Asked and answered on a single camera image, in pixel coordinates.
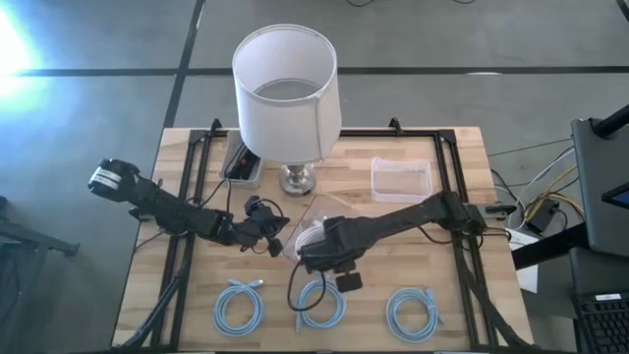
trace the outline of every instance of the lamp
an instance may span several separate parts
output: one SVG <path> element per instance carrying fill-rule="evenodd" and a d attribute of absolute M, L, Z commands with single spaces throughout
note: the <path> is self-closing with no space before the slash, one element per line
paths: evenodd
<path fill-rule="evenodd" d="M 332 43 L 302 26 L 269 26 L 243 40 L 232 67 L 243 142 L 284 164 L 279 182 L 286 193 L 308 194 L 312 163 L 330 154 L 341 131 Z"/>

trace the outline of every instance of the white lampshade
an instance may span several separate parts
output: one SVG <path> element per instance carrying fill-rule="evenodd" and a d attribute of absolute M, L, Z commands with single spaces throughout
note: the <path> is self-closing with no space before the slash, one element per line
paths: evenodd
<path fill-rule="evenodd" d="M 297 25 L 258 29 L 238 46 L 232 66 L 241 135 L 253 153 L 293 165 L 329 155 L 341 130 L 341 107 L 336 52 L 327 38 Z M 311 84 L 314 93 L 260 95 L 278 83 Z"/>

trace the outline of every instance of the concrete floor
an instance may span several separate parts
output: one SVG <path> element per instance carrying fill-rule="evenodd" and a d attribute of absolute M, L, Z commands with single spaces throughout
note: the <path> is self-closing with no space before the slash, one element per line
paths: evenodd
<path fill-rule="evenodd" d="M 0 73 L 177 68 L 194 6 L 195 0 L 0 1 L 0 37 L 13 45 L 0 55 Z M 276 23 L 321 31 L 346 67 L 629 64 L 629 23 L 613 0 L 467 6 L 376 0 L 360 9 L 342 0 L 208 0 L 191 67 L 228 67 L 246 34 Z M 0 195 L 23 224 L 82 244 L 73 259 L 48 259 L 20 333 L 21 352 L 109 346 L 138 224 L 127 206 L 95 197 L 86 182 L 102 157 L 132 161 L 150 173 L 174 82 L 0 78 Z M 344 126 L 383 126 L 391 117 L 406 126 L 481 126 L 491 153 L 567 138 L 572 119 L 605 117 L 627 103 L 629 75 L 343 76 L 339 84 Z M 207 127 L 215 117 L 237 126 L 233 92 L 230 78 L 187 78 L 174 126 Z M 568 146 L 490 161 L 509 183 L 520 183 Z M 573 163 L 563 161 L 544 180 Z M 579 199 L 578 186 L 566 194 Z M 535 298 L 541 297 L 528 301 L 532 307 L 543 302 Z M 573 345 L 565 323 L 544 312 L 531 317 L 542 346 Z"/>

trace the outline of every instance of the keyboard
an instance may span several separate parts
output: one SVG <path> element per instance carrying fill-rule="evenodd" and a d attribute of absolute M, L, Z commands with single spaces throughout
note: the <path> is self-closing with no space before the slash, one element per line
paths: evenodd
<path fill-rule="evenodd" d="M 573 299 L 590 353 L 629 353 L 629 292 Z"/>

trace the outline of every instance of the wooden table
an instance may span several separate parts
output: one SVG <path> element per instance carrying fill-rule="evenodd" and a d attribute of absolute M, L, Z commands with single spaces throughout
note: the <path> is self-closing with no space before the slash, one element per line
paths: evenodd
<path fill-rule="evenodd" d="M 479 128 L 453 128 L 456 132 L 460 158 L 467 183 L 470 202 L 489 204 L 496 201 L 490 176 L 486 151 Z M 153 180 L 163 180 L 163 188 L 176 195 L 184 165 L 189 129 L 164 131 Z M 210 149 L 210 162 L 205 174 L 205 197 L 219 181 L 226 150 L 226 139 L 216 138 Z M 291 198 L 279 189 L 277 174 L 279 165 L 267 163 L 263 171 L 262 185 L 255 191 L 234 189 L 231 208 L 235 220 L 244 217 L 243 205 L 251 194 L 258 194 L 280 204 L 291 218 L 290 224 L 278 236 L 285 241 L 295 225 L 317 195 L 329 195 L 350 204 L 358 213 L 377 216 L 405 207 L 403 204 L 384 204 L 372 201 L 371 164 L 373 157 L 393 160 L 427 159 L 431 161 L 434 191 L 441 190 L 438 178 L 435 149 L 432 139 L 424 138 L 340 138 L 331 156 L 316 165 L 317 184 L 315 193 L 308 197 Z M 447 158 L 450 178 L 454 178 L 452 161 Z M 193 179 L 197 176 L 194 170 Z M 209 203 L 210 207 L 225 209 L 226 189 L 221 188 Z M 156 232 L 154 224 L 143 224 L 138 242 Z M 433 238 L 447 240 L 449 233 L 437 225 L 429 225 L 427 232 Z M 153 307 L 158 292 L 165 261 L 167 237 L 158 238 L 142 247 L 134 256 L 114 343 L 124 342 L 142 323 Z M 532 342 L 527 315 L 516 278 L 506 238 L 486 236 L 481 249 L 486 282 L 491 300 L 503 317 L 518 334 Z M 461 303 L 461 293 L 450 245 L 431 243 L 419 230 L 411 230 L 387 238 L 357 261 L 363 277 L 361 290 L 345 294 L 347 315 L 335 328 L 328 330 L 305 327 L 295 332 L 295 313 L 286 304 L 287 282 L 293 263 L 281 256 L 277 259 L 268 254 L 256 255 L 251 251 L 241 253 L 238 247 L 223 247 L 197 239 L 188 288 L 186 309 L 181 332 L 181 350 L 436 350 L 466 349 L 468 338 Z M 298 275 L 304 284 L 310 278 Z M 227 286 L 227 280 L 236 278 L 243 282 L 263 279 L 258 289 L 265 305 L 265 316 L 257 330 L 242 338 L 220 334 L 212 321 L 216 298 Z M 410 345 L 393 335 L 385 322 L 385 304 L 389 296 L 401 287 L 430 288 L 443 319 L 443 325 L 430 341 Z M 293 290 L 298 293 L 301 288 Z M 322 303 L 309 314 L 316 321 L 324 320 L 333 313 L 335 303 L 326 296 Z M 252 305 L 245 295 L 239 296 L 229 307 L 229 321 L 241 325 L 251 316 Z M 479 332 L 484 332 L 481 311 L 475 306 Z M 400 311 L 403 325 L 417 328 L 426 320 L 422 306 L 405 303 Z M 165 333 L 170 330 L 166 321 Z"/>

